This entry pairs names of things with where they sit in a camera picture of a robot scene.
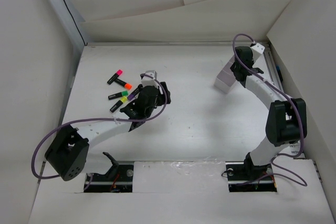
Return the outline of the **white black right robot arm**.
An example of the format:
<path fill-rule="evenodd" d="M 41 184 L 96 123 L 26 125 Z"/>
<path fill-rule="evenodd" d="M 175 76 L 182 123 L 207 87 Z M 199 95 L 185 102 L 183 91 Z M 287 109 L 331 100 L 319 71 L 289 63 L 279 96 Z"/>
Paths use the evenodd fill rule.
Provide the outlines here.
<path fill-rule="evenodd" d="M 230 67 L 234 78 L 268 109 L 266 136 L 246 155 L 238 171 L 249 184 L 266 178 L 275 158 L 283 156 L 290 144 L 302 142 L 307 136 L 305 101 L 283 93 L 264 78 L 261 69 L 254 67 L 254 55 L 262 51 L 260 44 L 234 47 L 234 63 Z"/>

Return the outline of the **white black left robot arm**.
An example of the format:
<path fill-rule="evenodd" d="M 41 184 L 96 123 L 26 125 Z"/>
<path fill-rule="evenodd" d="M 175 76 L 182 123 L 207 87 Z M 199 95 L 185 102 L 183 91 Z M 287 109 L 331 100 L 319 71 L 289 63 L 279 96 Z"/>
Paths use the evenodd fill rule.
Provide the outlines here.
<path fill-rule="evenodd" d="M 45 152 L 46 161 L 57 177 L 70 181 L 80 173 L 95 173 L 87 164 L 89 152 L 100 143 L 129 133 L 153 120 L 153 111 L 171 103 L 170 91 L 165 82 L 153 79 L 143 84 L 136 99 L 132 100 L 113 118 L 85 119 L 85 126 L 75 128 L 75 121 L 65 123 L 55 132 L 55 138 Z"/>

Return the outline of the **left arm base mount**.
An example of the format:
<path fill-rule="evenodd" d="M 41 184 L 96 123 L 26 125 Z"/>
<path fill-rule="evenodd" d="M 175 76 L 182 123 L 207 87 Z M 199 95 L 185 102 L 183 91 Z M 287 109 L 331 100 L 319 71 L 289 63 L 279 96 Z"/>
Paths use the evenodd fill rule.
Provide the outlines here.
<path fill-rule="evenodd" d="M 133 189 L 134 162 L 117 161 L 108 152 L 102 153 L 109 161 L 108 169 L 87 173 L 84 193 L 131 193 Z"/>

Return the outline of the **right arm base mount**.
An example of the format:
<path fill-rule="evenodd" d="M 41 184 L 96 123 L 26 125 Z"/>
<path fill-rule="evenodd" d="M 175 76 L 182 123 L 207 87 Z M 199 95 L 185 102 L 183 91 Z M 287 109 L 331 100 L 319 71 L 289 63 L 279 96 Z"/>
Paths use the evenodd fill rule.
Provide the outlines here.
<path fill-rule="evenodd" d="M 227 161 L 222 176 L 230 193 L 277 192 L 270 164 L 254 166 L 250 161 Z"/>

